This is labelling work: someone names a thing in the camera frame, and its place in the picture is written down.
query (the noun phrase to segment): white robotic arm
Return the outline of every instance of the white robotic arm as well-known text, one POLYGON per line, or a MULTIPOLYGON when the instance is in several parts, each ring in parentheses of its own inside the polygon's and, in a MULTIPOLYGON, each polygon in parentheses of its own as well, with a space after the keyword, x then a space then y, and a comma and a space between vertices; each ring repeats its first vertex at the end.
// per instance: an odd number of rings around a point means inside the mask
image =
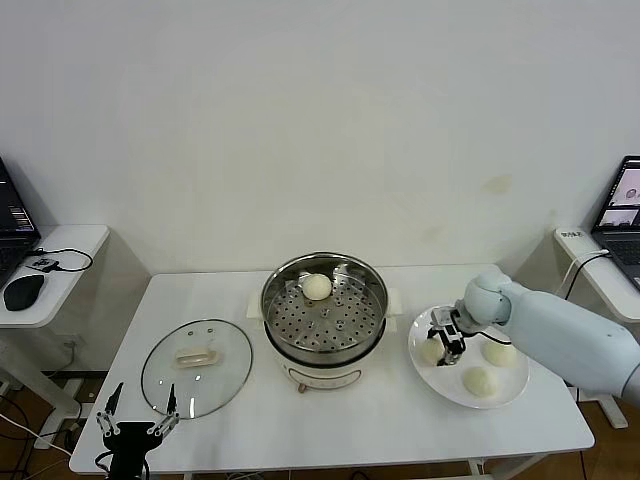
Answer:
POLYGON ((439 310, 434 322, 447 317, 464 336, 491 325, 572 385, 640 406, 640 345, 611 320, 499 272, 474 278, 455 308, 439 310))

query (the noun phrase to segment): laptop screen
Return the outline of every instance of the laptop screen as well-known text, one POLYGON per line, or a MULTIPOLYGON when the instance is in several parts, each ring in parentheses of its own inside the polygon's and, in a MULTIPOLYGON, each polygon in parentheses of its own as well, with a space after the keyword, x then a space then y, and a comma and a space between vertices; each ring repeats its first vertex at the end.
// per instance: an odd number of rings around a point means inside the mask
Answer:
POLYGON ((29 235, 35 232, 33 221, 0 161, 0 236, 29 235))
POLYGON ((640 229, 640 157, 625 158, 593 229, 640 229))

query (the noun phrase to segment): laptop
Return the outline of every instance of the laptop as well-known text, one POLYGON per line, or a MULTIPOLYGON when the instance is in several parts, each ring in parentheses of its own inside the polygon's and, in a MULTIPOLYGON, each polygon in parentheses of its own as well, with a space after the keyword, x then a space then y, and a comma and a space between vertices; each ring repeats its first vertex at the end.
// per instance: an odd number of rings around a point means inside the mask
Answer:
POLYGON ((0 159, 0 287, 38 240, 40 233, 0 159))
POLYGON ((640 156, 624 157, 591 235, 640 290, 640 156))

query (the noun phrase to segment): white table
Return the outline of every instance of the white table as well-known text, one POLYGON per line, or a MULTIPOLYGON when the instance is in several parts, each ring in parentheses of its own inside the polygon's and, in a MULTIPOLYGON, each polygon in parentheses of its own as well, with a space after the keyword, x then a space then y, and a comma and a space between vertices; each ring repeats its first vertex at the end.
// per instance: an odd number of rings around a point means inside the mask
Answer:
MULTIPOLYGON (((581 228, 558 228, 555 239, 571 260, 602 248, 581 228)), ((640 322, 640 292, 612 260, 599 258, 585 265, 582 272, 618 319, 626 323, 640 322)))
MULTIPOLYGON (((522 396, 496 410, 458 406, 431 390, 414 371, 407 352, 412 320, 430 305, 460 297, 467 282, 489 268, 495 267, 379 268, 387 287, 401 294, 404 314, 395 319, 396 332, 385 332, 355 384, 302 395, 280 372, 260 322, 246 318, 247 303, 269 272, 156 275, 96 404, 103 409, 118 383, 124 382, 116 418, 157 421, 159 415, 145 403, 140 389, 148 353, 180 325, 220 318, 236 323, 249 336, 253 369, 228 405, 197 420, 181 421, 163 445, 149 453, 152 472, 428 463, 591 447, 594 438, 563 381, 535 362, 522 396)), ((99 472, 93 460, 104 450, 92 412, 71 469, 99 472)), ((514 471, 504 470, 501 478, 514 471)))
MULTIPOLYGON (((37 245, 44 250, 58 250, 62 248, 75 248, 88 253, 92 257, 98 252, 109 235, 109 229, 105 225, 58 225, 54 227, 42 227, 40 229, 42 239, 37 245)), ((86 264, 84 256, 65 252, 55 255, 46 255, 60 261, 64 268, 80 268, 86 264)), ((6 285, 13 280, 28 275, 39 274, 36 270, 26 266, 19 267, 6 285)), ((45 282, 40 289, 38 299, 29 308, 10 312, 0 300, 0 329, 4 328, 39 328, 46 326, 73 290, 83 272, 51 272, 45 274, 45 282)), ((45 377, 40 369, 34 365, 19 349, 10 342, 0 337, 0 368, 7 372, 10 378, 26 385, 49 404, 55 407, 42 427, 41 432, 56 431, 65 418, 75 418, 78 413, 78 404, 73 396, 82 384, 81 380, 69 380, 64 388, 60 389, 55 383, 45 377)), ((83 416, 90 410, 89 405, 83 405, 83 416)), ((36 448, 47 448, 44 442, 37 441, 36 448)))

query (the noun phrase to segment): black mouse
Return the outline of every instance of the black mouse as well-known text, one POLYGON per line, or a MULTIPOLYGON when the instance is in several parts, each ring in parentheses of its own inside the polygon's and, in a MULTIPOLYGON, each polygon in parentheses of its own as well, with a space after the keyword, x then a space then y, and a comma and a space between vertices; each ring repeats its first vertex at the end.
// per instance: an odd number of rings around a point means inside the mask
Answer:
POLYGON ((14 280, 4 289, 7 310, 17 312, 33 305, 44 283, 44 275, 29 275, 14 280))

